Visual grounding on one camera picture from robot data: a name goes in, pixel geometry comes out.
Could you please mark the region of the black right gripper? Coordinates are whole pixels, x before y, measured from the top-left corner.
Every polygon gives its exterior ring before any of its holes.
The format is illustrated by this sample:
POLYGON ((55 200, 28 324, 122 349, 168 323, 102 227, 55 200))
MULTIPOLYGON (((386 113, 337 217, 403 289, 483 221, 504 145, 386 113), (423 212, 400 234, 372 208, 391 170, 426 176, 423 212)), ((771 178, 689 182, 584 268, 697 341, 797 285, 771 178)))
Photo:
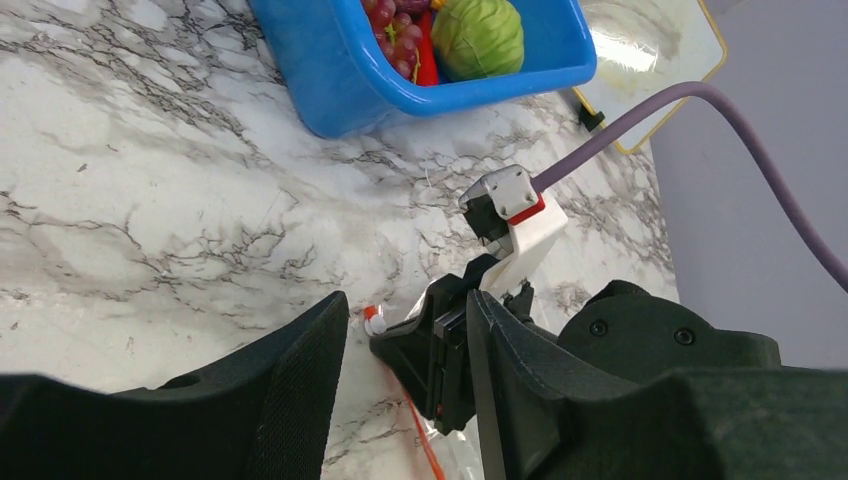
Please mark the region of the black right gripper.
POLYGON ((647 385, 673 372, 782 369, 775 340, 713 327, 690 309, 612 280, 559 334, 538 329, 479 289, 466 300, 473 379, 526 385, 647 385))

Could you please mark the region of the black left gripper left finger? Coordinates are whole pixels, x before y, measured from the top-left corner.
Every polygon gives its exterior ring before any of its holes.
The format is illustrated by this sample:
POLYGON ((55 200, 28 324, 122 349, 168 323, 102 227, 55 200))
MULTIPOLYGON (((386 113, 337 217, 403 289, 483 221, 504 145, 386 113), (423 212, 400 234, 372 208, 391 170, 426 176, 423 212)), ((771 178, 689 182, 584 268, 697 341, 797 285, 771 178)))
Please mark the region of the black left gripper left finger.
POLYGON ((334 292, 289 324, 156 389, 1 378, 5 479, 317 479, 344 353, 334 292))

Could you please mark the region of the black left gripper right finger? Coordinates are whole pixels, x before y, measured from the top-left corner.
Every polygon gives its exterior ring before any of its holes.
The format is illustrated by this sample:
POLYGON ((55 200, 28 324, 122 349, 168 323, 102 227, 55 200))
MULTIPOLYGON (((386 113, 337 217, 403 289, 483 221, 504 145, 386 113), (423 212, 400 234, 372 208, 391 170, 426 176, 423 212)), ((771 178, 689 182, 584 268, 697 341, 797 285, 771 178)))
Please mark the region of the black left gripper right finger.
POLYGON ((847 374, 682 371, 647 385, 472 380, 488 479, 843 479, 847 374))

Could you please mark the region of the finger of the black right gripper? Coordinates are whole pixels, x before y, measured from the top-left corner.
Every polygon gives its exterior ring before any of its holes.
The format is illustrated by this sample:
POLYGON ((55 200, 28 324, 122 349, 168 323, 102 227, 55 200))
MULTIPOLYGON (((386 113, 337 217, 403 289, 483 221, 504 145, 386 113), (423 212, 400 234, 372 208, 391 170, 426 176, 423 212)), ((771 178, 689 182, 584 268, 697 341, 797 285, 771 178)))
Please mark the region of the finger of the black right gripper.
POLYGON ((395 375, 438 432, 465 429, 476 413, 467 345, 466 297, 473 278, 431 282, 407 318, 373 336, 370 351, 395 375))

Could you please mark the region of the clear zip bag orange zipper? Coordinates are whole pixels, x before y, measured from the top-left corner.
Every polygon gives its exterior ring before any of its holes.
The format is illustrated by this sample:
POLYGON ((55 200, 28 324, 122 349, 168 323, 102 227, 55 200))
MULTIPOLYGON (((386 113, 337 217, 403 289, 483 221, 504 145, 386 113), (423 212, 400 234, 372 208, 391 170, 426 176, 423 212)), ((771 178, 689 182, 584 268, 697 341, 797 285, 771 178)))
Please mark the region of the clear zip bag orange zipper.
MULTIPOLYGON (((363 309, 360 323, 369 337, 385 333, 389 326, 400 323, 399 316, 384 303, 369 304, 363 309)), ((484 479, 482 449, 477 418, 473 417, 464 430, 441 434, 434 420, 426 420, 414 406, 410 394, 403 390, 406 407, 416 429, 416 441, 421 447, 434 479, 484 479)))

